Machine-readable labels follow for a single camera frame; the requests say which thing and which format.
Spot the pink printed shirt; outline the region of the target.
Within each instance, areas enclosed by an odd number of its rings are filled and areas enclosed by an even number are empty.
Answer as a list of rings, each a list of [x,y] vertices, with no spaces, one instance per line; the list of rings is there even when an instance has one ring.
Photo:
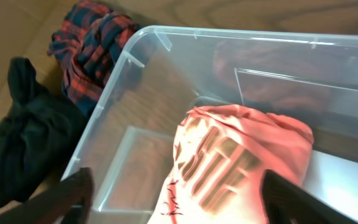
[[[267,223],[267,170],[301,185],[314,137],[297,119],[240,105],[200,106],[178,125],[154,224]]]

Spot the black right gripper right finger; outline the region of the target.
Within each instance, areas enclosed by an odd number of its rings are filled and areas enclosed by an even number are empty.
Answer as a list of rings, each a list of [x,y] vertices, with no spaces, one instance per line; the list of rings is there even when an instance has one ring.
[[[273,170],[267,170],[261,194],[270,224],[356,224]]]

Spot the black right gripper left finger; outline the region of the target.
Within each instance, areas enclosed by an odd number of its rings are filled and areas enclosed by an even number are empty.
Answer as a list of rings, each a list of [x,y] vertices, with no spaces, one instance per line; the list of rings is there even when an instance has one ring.
[[[92,171],[83,167],[58,185],[0,214],[0,224],[85,224],[93,192]]]

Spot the clear plastic storage bin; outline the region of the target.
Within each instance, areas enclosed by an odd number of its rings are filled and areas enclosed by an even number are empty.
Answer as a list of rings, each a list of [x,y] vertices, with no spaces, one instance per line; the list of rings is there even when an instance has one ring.
[[[65,171],[93,173],[89,223],[146,223],[195,106],[237,104],[313,130],[304,188],[358,221],[358,36],[148,26],[132,36]]]

